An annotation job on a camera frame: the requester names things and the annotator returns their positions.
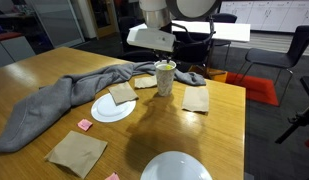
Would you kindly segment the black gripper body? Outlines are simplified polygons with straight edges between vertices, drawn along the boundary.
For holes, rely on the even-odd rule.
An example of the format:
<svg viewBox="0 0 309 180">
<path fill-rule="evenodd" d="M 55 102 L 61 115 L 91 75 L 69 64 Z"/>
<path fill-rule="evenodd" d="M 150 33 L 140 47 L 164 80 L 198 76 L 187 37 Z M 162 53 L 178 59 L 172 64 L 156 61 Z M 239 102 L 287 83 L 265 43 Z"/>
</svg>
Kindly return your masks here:
<svg viewBox="0 0 309 180">
<path fill-rule="evenodd" d="M 174 53 L 173 52 L 168 52 L 168 51 L 162 51 L 162 50 L 153 50 L 154 54 L 157 56 L 157 57 L 160 57 L 160 58 L 170 58 L 170 57 L 173 57 Z"/>
</svg>

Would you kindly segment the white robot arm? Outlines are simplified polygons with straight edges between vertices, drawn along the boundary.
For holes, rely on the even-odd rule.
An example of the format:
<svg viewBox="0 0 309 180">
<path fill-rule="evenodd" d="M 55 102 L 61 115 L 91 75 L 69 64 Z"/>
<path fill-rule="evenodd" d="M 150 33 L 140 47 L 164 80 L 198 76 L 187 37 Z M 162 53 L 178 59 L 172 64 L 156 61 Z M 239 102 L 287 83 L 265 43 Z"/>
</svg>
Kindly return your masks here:
<svg viewBox="0 0 309 180">
<path fill-rule="evenodd" d="M 127 42 L 152 49 L 158 61 L 203 63 L 208 57 L 214 31 L 211 14 L 220 0 L 139 0 L 145 28 L 132 28 Z M 196 21 L 209 19 L 210 32 L 203 40 L 191 37 L 188 29 L 173 19 Z"/>
</svg>

